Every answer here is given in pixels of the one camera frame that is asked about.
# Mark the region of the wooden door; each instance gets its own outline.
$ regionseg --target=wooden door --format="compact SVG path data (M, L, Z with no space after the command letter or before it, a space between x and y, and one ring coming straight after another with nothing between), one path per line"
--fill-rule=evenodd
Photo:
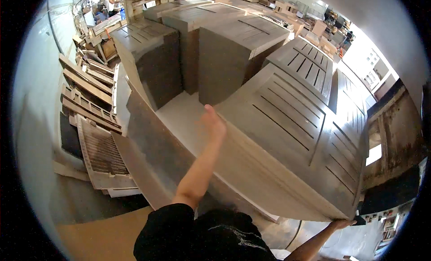
M358 143L348 142L344 125L309 82L298 81L269 63L216 110L284 167L261 172L284 189L295 189L295 198L323 217L353 217L359 186L355 172L360 173L356 167L362 161L356 153ZM348 157L352 167L342 156ZM333 159L341 164L337 166ZM288 210L265 207L270 206L269 200L259 205L270 213L281 211L281 216L292 217ZM310 220L309 215L299 218Z
M326 105L329 104L332 86L332 61L301 38L295 38L267 57L271 62L302 84Z

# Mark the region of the wooden frame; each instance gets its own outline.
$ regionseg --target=wooden frame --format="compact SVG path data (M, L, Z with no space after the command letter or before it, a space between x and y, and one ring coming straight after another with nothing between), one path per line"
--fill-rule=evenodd
M94 79L93 77L91 77L90 75L85 73L84 71L82 71L81 68L79 68L77 65L73 64L63 54L60 54L59 59L60 59L60 62L62 62L63 64L66 65L66 67L71 68L77 75L79 75L81 77L81 80L89 83L90 85L100 89L101 91L103 91L109 95L112 95L112 91L109 87L107 87L106 85L97 81L96 79Z
M100 108L98 105L92 103L87 100L83 96L81 96L78 91L75 89L71 89L66 85L63 85L62 95L66 97L68 100L73 101L76 105L85 109L89 113L95 115L96 117L104 120L105 122L112 124L114 127L121 129L121 126L117 123L116 117L112 115L110 112L106 111L103 108Z
M93 188L136 188L129 174L113 173L118 168L125 170L125 165L111 140L110 132L92 126L80 115L77 128L85 167Z
M75 84L77 84L79 87L82 87L86 91L88 91L90 94L94 95L95 97L99 98L101 101L108 103L109 105L112 105L112 98L108 94L100 91L98 88L94 87L93 85L89 84L88 82L84 81L77 75L70 72L68 69L63 70L63 75L73 81Z

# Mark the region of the cable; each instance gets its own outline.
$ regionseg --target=cable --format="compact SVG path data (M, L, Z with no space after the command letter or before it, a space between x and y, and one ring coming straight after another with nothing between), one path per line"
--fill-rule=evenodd
M292 239L292 241L288 244L288 246L286 248L284 248L285 250L288 249L288 247L292 244L292 242L294 242L294 240L296 239L296 237L298 236L299 233L299 229L301 228L301 224L302 224L302 220L299 221L299 225L298 225L298 230L294 235L294 238Z
M53 33L53 38L54 38L55 44L57 45L57 48L58 48L58 51L60 52L60 54L64 54L63 50L61 49L60 43L58 42L57 36L55 35L53 23L51 21L50 0L46 0L46 8L47 8L46 12L48 13L48 21L50 22L51 32Z

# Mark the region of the wood scrap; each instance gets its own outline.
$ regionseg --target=wood scrap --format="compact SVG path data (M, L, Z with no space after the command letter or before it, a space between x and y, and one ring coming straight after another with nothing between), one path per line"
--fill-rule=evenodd
M136 188L111 133L92 126L80 115L77 128L85 167L93 188Z
M114 70L112 70L111 68L109 68L103 64L100 64L100 63L98 63L92 59L87 59L87 62L90 65L90 68L92 70L98 70L98 71L101 71L101 72L104 72L107 74L114 75Z
M91 76L93 76L94 78L96 78L97 80L103 82L105 85L107 86L112 86L114 81L111 77L97 71L97 70L92 70L90 68L85 68L85 72L90 74Z
M86 91L88 91L90 94L94 95L95 97L99 98L100 100L102 100L103 102L108 103L109 105L112 105L112 98L110 95L100 91L98 88L95 88L94 86L92 86L91 84L89 84L88 82L84 81L83 79L81 79L80 77L78 77L77 75L73 74L71 71L69 71L68 69L64 69L63 70L63 75L70 79L71 81L73 81L75 84L77 84L78 86L82 87L83 89L85 89Z
M87 112L86 110L84 110L83 108L79 107L78 105L74 104L73 102L71 102L70 100L68 100L67 98L63 97L62 100L62 104L64 107L71 109L73 111L75 111L76 113L79 113L91 120L93 120L94 122L96 122L98 125L100 125L101 127L107 129L107 130L113 130L115 132L118 133L122 133L120 128L115 127L114 125L107 123L106 121L94 116L93 114Z
M83 72L80 67L73 64L68 58L66 58L63 54L60 54L59 56L60 62L63 64L63 67L72 69L76 74L78 74L85 82L89 83L90 85L99 88L100 90L108 93L109 95L112 95L112 90L107 87L106 85L102 84L101 82L97 81L87 73Z
M63 165L57 161L52 161L53 164L53 171L54 173L57 173L62 176L67 176L71 178L75 178L82 181L90 181L90 177L88 176L88 173L79 171L75 168Z
M137 145L129 138L114 132L111 134L127 170L151 207L157 210L170 204L173 197L152 174L153 168L147 163L145 155Z
M76 91L75 89L71 89L66 85L63 85L62 88L62 95L66 97L68 100L74 102L79 107L85 109L89 113L93 114L94 116L104 120L105 122L112 124L113 126L121 129L121 126L117 123L115 115L112 115L108 111L106 111L103 108L100 108L98 105L92 103L91 101L87 100L81 94Z
M116 64L114 69L114 79L112 85L112 114L117 114L117 81L118 81L118 70L120 65Z

